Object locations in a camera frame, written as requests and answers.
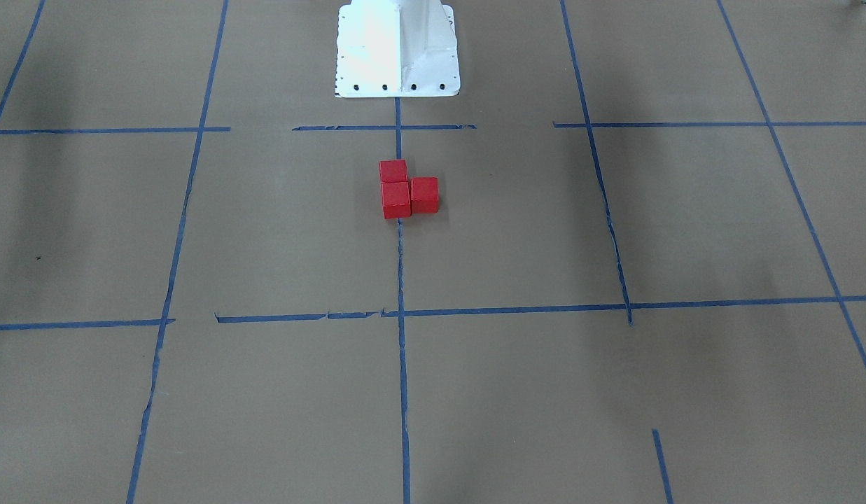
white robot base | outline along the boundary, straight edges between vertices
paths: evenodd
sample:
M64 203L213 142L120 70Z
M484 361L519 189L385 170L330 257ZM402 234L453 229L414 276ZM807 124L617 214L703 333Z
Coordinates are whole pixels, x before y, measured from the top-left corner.
M340 9L336 95L454 96L461 90L454 10L441 0L352 0Z

red block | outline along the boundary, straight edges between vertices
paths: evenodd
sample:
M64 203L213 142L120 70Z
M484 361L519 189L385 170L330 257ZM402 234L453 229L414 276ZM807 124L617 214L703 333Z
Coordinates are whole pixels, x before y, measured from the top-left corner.
M411 178L411 211L434 214L439 211L439 179L435 176Z
M411 195L407 182L379 184L382 195L382 216L386 219L411 216Z
M379 162L379 182L407 182L407 163L405 160L388 160Z

blue tape line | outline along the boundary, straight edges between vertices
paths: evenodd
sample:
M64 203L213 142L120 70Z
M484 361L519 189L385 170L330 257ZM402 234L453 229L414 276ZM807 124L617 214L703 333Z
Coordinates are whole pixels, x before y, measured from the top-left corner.
M398 219L398 363L401 389L401 480L404 504L411 504L411 455L407 437L407 358L405 353L404 226Z
M767 306L767 305L799 305L813 303L836 303L837 298L825 297L775 297L761 300L708 300L708 301L673 301L663 303L632 303L634 309L673 309L674 307L731 307L731 306Z
M666 457L663 457L663 443L659 439L659 431L654 428L651 433L654 437L654 449L657 450L657 462L659 462L659 473L663 478L663 492L666 494L666 504L674 504L672 498L672 485L669 484L669 472L666 471Z
M585 123L552 123L555 128L587 128ZM805 121L771 123L775 127L866 127L866 121ZM635 127L766 127L766 122L657 122L657 123L592 123L598 128L635 128Z
M401 129L421 131L436 129L477 129L477 125L403 125Z
M555 305L526 307L458 307L458 309L410 309L405 316L505 315L516 313L609 312L625 309L625 305Z
M327 319L330 320L340 320L340 319L369 319L371 316L379 315L378 311L349 311L345 313L327 313Z
M616 241L616 231L613 226L613 217L610 213L610 203L606 197L606 186L603 184L603 173L601 172L600 157L598 156L598 146L595 144L595 132L592 128L592 118L589 115L589 103L585 99L585 86L582 85L582 73L579 70L579 60L576 57L576 44L573 42L573 31L570 29L570 17L566 13L566 2L560 0L560 10L564 14L564 29L566 29L566 41L570 45L570 58L573 60L573 70L576 73L576 86L579 88L579 100L582 105L582 114L585 118L586 130L589 134L589 146L592 147L592 159L595 165L595 174L598 176L598 187L600 188L601 197L603 198L603 213L606 215L606 227L610 232L610 239L613 240L613 251L616 255L616 271L619 274L619 284L622 287L622 301L625 303L625 315L629 319L629 325L634 325L634 319L631 315L631 303L629 301L629 290L625 284L625 273L622 271L622 259L619 255L619 243Z
M292 322L295 320L326 319L327 313L298 313L295 315L218 316L218 323Z
M866 353L865 348L862 346L862 339L859 338L859 334L858 332L856 332L853 320L849 316L849 310L846 308L844 297L840 293L840 287L837 284L837 280L834 278L832 269L830 269L830 264L827 261L827 256L825 255L824 249L822 247L822 242L820 242L819 235L816 232L816 226L813 226L813 220L809 216L809 211L806 210L806 205L803 201L803 197L800 195L800 189L797 187L797 182L794 180L794 173L790 169L788 157L785 156L784 149L781 147L781 140L778 139L778 133L775 131L774 125L772 125L771 118L769 118L769 111L768 109L766 109L765 102L762 100L762 95L760 94L760 90L756 86L756 80L753 77L753 72L750 71L750 66L749 64L747 64L747 59L743 55L743 49L741 48L741 44L737 39L737 35L734 34L734 28L731 25L731 20L728 18L728 12L726 11L724 4L722 3L722 0L715 0L715 2L717 2L718 8L722 13L722 18L725 20L725 25L728 28L728 33L731 35L731 39L734 42L734 48L736 48L737 55L738 57L740 57L741 64L743 65L743 70L746 72L747 79L750 81L750 86L753 89L753 95L756 96L756 100L757 102L759 102L763 118L765 118L766 125L768 125L769 127L769 133L771 133L772 141L773 143L775 143L775 149L778 151L778 157L781 158L781 164L782 166L784 166L784 172L788 175L790 187L793 189L794 196L797 198L797 204L800 207L800 213L803 214L803 218L806 221L806 226L809 229L809 234L811 234L811 236L813 237L813 243L816 244L816 251L819 254L819 258L822 259L822 265L824 266L825 272L827 274L827 280L830 281L830 285L832 285L834 296L838 301L840 311L843 313L843 318L846 320L846 326L848 326L849 328L849 334L852 336L853 342L855 342L856 350L858 350L859 352L859 357L862 358L862 366L865 366L866 372Z
M866 302L865 296L843 296L846 302ZM632 309L687 309L688 307L748 307L837 303L833 296L814 297L762 297L752 300L704 300L704 301L665 301L653 303L632 303ZM623 310L622 303L605 303L589 305L547 305L519 307L455 307L454 309L406 309L404 316L456 316L456 315L509 315L521 313L562 313L562 312L611 312ZM321 320L321 319L368 319L379 315L382 318L394 319L400 316L398 310L386 311L355 311L344 313L302 313L294 315L266 316L217 316L219 323L250 323L250 322L287 322L291 320Z
M395 99L395 159L401 159L401 98Z
M294 127L293 131L394 131L394 125L318 125L318 127Z
M866 296L844 296L843 300L846 302L862 302L866 301Z
M13 92L13 84L16 84L16 77L19 76L19 70L22 67L22 62L25 61L25 55L29 54L29 47L32 46L32 39L35 36L35 31L38 29L38 24L40 22L40 16L43 12L43 3L46 0L40 0L38 3L38 10L35 12L35 19L32 20L32 28L29 29L29 35L25 38L25 43L22 45L22 50L19 53L19 59L16 60L16 67L13 68L13 73L10 74L10 82L6 84L6 89L4 89L4 95L0 99L0 118L4 115L4 109L6 109L6 102L10 99L10 93Z
M395 158L402 159L401 152L401 98L395 99ZM405 352L405 226L398 224L398 388L401 392L401 484L402 501L411 504L411 450L407 436L407 354Z
M776 127L866 127L866 121L785 121L781 123L773 122L772 125Z
M310 127L294 127L293 131L395 131L405 130L439 130L439 129L477 129L477 125L310 125Z
M158 326L158 318L139 320L92 320L87 322L38 322L38 323L0 323L1 331L39 331L43 329L88 329L88 328L128 328L129 326Z
M625 127L765 127L765 123L757 122L699 122L699 123L592 123L593 128L625 128ZM555 128L587 128L583 123L554 123Z
M0 134L132 134L132 133L198 133L198 127L109 127L91 129L0 129ZM229 132L230 127L205 127L205 132Z
M174 255L171 261L171 271L168 274L168 291L165 303L162 306L162 318L158 326L158 335L155 338L155 353L153 354L153 365L150 383L150 399L144 409L144 417L141 419L141 433L137 440L137 451L134 453L134 463L131 469L131 482L128 485L127 504L134 504L134 495L137 491L137 481L141 472L141 462L144 459L144 446L147 440L147 431L150 426L150 415L152 412L153 398L155 396L155 380L158 378L158 367L160 366L160 352L165 342L165 331L168 322L168 314L171 310L171 298L174 294L174 280L177 277L177 267L181 260L181 248L183 246L183 232L187 223L187 205L190 203L190 192L193 191L193 178L196 175L196 166L200 158L202 147L202 133L206 125L206 117L209 114L209 100L211 100L212 84L215 81L215 69L218 67L218 54L221 53L221 39L224 34L224 23L228 16L228 0L224 0L221 6L221 19L218 21L218 35L215 38L215 51L212 54L211 67L209 67L209 79L206 82L205 95L202 99L202 114L200 114L200 127L196 133L196 143L193 146L193 160L190 162L190 174L187 178L187 189L183 196L183 207L181 219L177 225L177 239L174 243Z

stacked cubes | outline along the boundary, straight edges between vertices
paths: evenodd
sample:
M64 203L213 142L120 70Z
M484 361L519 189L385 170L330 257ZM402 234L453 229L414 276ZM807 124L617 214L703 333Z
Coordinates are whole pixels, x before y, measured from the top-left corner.
M386 219L439 211L439 179L415 176L408 181L405 160L379 162L379 194Z

floor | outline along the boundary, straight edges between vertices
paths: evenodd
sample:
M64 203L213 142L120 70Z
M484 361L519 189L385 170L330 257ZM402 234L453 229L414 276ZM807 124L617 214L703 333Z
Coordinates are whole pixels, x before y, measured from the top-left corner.
M0 503L866 503L866 6L343 3L0 0Z

